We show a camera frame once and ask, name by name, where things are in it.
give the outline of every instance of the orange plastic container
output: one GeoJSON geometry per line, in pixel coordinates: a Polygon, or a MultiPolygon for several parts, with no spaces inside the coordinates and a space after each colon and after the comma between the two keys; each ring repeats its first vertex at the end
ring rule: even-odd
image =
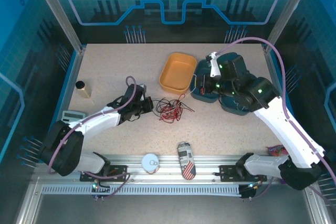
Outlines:
{"type": "Polygon", "coordinates": [[[193,77],[197,60],[190,55],[175,52],[171,54],[160,75],[160,85],[164,91],[185,94],[193,77]]]}

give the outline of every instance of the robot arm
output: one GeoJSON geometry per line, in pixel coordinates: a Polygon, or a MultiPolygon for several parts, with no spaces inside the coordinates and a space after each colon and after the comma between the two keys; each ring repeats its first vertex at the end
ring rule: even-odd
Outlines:
{"type": "MultiPolygon", "coordinates": [[[[236,164],[238,174],[243,177],[248,172],[252,175],[282,178],[298,190],[314,183],[321,175],[321,162],[285,117],[278,90],[267,79],[256,78],[249,73],[242,56],[237,55],[231,61],[215,63],[216,58],[215,53],[207,56],[211,73],[197,77],[196,86],[200,87],[201,93],[215,92],[235,99],[238,104],[263,120],[289,153],[289,156],[284,157],[248,153],[236,164]]],[[[306,133],[288,110],[287,112],[291,121],[323,157],[324,149],[306,133]]]]}
{"type": "MultiPolygon", "coordinates": [[[[140,116],[141,114],[152,111],[153,102],[150,97],[145,96],[146,86],[136,85],[135,88],[135,96],[123,109],[104,114],[104,112],[124,105],[129,100],[134,89],[133,84],[129,85],[125,95],[107,104],[101,111],[96,113],[97,116],[95,118],[92,118],[70,134],[52,164],[52,168],[57,173],[61,176],[67,176],[74,170],[95,174],[101,171],[103,174],[105,173],[104,169],[109,167],[109,161],[98,153],[82,153],[83,142],[110,127],[115,127],[125,121],[129,121],[133,115],[140,116]]],[[[63,137],[76,125],[85,121],[85,119],[86,118],[69,124],[63,121],[57,121],[48,132],[39,150],[39,159],[49,164],[52,155],[63,137]]]]}

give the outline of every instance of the black mount plate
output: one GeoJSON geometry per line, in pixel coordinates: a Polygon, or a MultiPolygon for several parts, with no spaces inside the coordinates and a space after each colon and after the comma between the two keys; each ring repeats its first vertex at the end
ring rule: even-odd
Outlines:
{"type": "Polygon", "coordinates": [[[221,177],[220,182],[258,182],[260,179],[263,180],[262,182],[267,181],[267,176],[264,175],[254,176],[248,172],[246,172],[247,175],[245,180],[242,180],[236,172],[235,165],[220,165],[219,173],[221,177]]]}
{"type": "MultiPolygon", "coordinates": [[[[127,172],[127,165],[110,165],[110,173],[107,176],[119,175],[127,172]]],[[[96,174],[97,176],[103,176],[103,171],[96,174]]],[[[91,177],[87,174],[80,174],[79,180],[82,182],[94,182],[96,178],[91,177]]],[[[126,175],[118,178],[104,179],[104,182],[124,182],[126,180],[126,175]]]]}

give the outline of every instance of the table surface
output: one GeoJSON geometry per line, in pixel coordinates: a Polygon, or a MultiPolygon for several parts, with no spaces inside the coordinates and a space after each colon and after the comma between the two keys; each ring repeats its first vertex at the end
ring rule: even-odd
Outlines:
{"type": "MultiPolygon", "coordinates": [[[[159,84],[169,55],[182,52],[199,61],[223,47],[225,44],[88,44],[77,80],[84,81],[92,89],[92,95],[85,99],[74,89],[69,109],[88,114],[98,112],[125,93],[125,78],[129,75],[135,77],[137,84],[146,84],[146,95],[152,99],[177,98],[178,95],[164,92],[159,84]]],[[[226,52],[242,55],[251,73],[270,80],[260,44],[238,44],[226,52]]],[[[188,141],[194,155],[264,154],[266,146],[280,143],[253,113],[230,114],[222,110],[219,102],[209,104],[191,96],[184,103],[195,112],[184,111],[178,122],[167,124],[153,113],[144,114],[137,121],[124,122],[85,141],[83,151],[177,155],[178,143],[188,141]]]]}

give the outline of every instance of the clear plastic panel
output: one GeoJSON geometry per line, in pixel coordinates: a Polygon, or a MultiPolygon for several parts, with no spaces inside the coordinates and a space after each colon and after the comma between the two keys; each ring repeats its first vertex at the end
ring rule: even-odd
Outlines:
{"type": "Polygon", "coordinates": [[[327,150],[336,150],[335,1],[301,0],[276,43],[294,115],[327,150]]]}
{"type": "Polygon", "coordinates": [[[14,222],[73,49],[45,0],[0,0],[0,206],[14,222]]]}
{"type": "Polygon", "coordinates": [[[267,38],[287,0],[60,0],[82,43],[267,38]]]}

